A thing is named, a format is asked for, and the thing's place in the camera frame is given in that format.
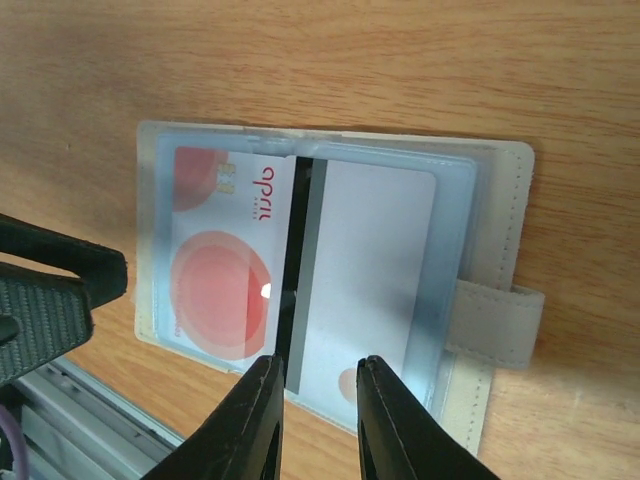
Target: strap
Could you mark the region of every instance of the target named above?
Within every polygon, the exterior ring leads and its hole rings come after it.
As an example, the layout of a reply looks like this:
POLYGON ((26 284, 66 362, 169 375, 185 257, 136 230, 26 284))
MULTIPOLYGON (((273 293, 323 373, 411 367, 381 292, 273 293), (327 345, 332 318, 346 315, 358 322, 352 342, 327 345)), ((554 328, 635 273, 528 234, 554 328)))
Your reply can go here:
POLYGON ((505 292, 458 280, 447 349, 496 367, 527 368, 543 305, 535 290, 505 292))
POLYGON ((78 275, 91 308, 115 300, 127 289, 122 253, 0 215, 0 252, 78 275))
POLYGON ((91 309, 121 296, 124 256, 0 215, 0 251, 71 271, 53 275, 0 262, 0 386, 91 338, 91 309))

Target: cream leather strap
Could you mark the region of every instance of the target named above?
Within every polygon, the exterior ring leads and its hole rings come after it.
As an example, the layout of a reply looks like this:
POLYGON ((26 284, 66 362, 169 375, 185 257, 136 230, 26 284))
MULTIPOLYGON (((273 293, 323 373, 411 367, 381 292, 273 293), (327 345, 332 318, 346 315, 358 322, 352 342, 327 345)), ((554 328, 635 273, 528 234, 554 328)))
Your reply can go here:
POLYGON ((458 280, 447 350, 495 367, 527 368, 542 316, 544 295, 458 280))

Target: stitching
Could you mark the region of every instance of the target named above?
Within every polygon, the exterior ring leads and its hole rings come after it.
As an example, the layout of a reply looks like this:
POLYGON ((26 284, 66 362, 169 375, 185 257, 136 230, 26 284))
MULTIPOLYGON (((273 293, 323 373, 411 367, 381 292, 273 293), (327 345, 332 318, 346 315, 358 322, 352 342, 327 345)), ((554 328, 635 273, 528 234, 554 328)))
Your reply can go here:
POLYGON ((463 347, 462 345, 458 345, 457 343, 452 343, 452 342, 448 342, 447 343, 449 348, 455 348, 457 350, 463 351, 465 353, 470 353, 473 355, 477 355, 479 357, 481 357, 482 359, 485 360, 491 360, 494 362, 499 362, 500 366, 504 366, 504 367, 523 367, 525 365, 528 364, 528 362, 525 361, 512 361, 512 360, 507 360, 505 358, 500 358, 500 357, 496 357, 493 355, 487 355, 486 353, 482 353, 479 350, 474 350, 472 348, 468 348, 468 347, 463 347))
POLYGON ((473 407, 471 407, 471 419, 469 420, 469 429, 467 430, 467 440, 465 442, 464 448, 465 450, 469 450, 469 446, 471 444, 471 434, 473 433, 473 429, 475 426, 475 416, 478 410, 478 399, 480 398, 480 387, 482 386, 482 378, 478 378, 478 384, 476 385, 475 398, 473 407))
POLYGON ((508 305, 508 306, 513 306, 513 307, 520 307, 520 308, 527 308, 527 309, 539 309, 540 308, 540 304, 531 301, 531 303, 529 302, 510 302, 508 300, 502 300, 500 298, 496 298, 494 296, 491 296, 489 294, 484 294, 484 293, 480 293, 480 292, 472 292, 470 290, 465 291, 465 295, 467 297, 476 297, 476 298, 482 298, 484 300, 488 300, 491 303, 495 303, 498 305, 508 305))
POLYGON ((518 159, 518 171, 516 174, 516 181, 515 181, 515 185, 513 186, 513 198, 511 200, 511 209, 509 210, 509 226, 507 227, 507 235, 504 241, 504 248, 502 249, 502 259, 500 260, 500 276, 498 277, 498 286, 501 287, 503 286, 503 282, 504 282, 504 274, 505 274, 505 270, 504 270, 504 265, 507 261, 507 255, 510 251, 510 241, 511 241, 511 231, 513 229, 513 222, 514 222, 514 211, 516 208, 516 202, 519 199, 519 195, 520 195, 520 191, 518 191, 518 187, 520 186, 519 184, 521 183, 521 179, 522 179, 522 158, 518 155, 516 155, 514 152, 509 152, 511 155, 515 155, 515 157, 518 159))

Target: red circle logo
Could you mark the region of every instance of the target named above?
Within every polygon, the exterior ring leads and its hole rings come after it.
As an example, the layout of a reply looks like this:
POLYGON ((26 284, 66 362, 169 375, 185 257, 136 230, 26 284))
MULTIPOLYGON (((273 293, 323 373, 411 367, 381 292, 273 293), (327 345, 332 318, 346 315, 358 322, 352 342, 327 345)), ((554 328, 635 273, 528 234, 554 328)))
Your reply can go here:
POLYGON ((271 278, 256 252, 234 235, 203 232, 187 240, 171 266, 178 325, 205 352, 225 360, 264 346, 271 278))

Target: wood grain surface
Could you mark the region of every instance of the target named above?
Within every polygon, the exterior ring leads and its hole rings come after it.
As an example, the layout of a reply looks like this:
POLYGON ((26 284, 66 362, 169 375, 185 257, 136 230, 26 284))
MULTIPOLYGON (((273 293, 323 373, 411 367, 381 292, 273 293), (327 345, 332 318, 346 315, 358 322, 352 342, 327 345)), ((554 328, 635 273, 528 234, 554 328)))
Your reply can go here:
MULTIPOLYGON (((132 285, 143 119, 531 143, 516 281, 548 301, 533 366, 496 374, 481 459, 638 478, 637 1, 0 1, 0 211, 124 251, 132 285)), ((72 359, 187 435, 235 378, 136 341, 131 299, 72 359)), ((358 478, 355 438, 285 422, 283 478, 358 478)))

